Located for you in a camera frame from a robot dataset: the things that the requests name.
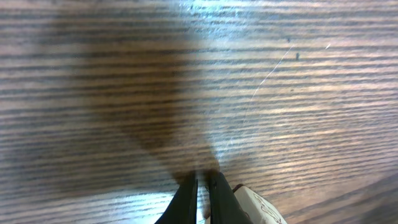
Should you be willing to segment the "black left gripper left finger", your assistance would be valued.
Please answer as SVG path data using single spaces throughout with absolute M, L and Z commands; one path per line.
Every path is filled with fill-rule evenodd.
M 197 195 L 197 175 L 191 172 L 180 184 L 165 212 L 155 224 L 196 224 Z

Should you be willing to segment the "green A wooden block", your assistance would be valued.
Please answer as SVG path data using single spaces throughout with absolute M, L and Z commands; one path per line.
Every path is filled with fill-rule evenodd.
M 236 190 L 232 189 L 232 191 L 241 209 L 253 224 L 287 224 L 275 206 L 255 191 L 245 185 L 239 185 Z M 206 219 L 205 223 L 211 224 L 210 217 Z

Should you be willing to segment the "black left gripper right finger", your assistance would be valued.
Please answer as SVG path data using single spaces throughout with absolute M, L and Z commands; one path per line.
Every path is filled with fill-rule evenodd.
M 208 187 L 211 224 L 252 224 L 221 172 L 210 171 Z

